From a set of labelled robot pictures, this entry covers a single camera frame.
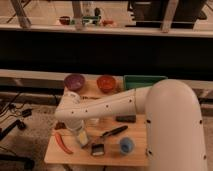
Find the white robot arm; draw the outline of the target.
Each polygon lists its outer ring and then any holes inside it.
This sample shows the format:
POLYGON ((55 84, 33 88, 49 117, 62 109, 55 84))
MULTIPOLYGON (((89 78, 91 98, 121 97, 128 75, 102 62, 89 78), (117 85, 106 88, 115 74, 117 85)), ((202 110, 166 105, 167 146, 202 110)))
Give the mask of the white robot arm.
POLYGON ((77 93, 68 91, 55 117, 76 130, 89 118, 136 113, 146 119, 149 171, 208 171, 200 104, 182 81, 164 79, 84 103, 77 93))

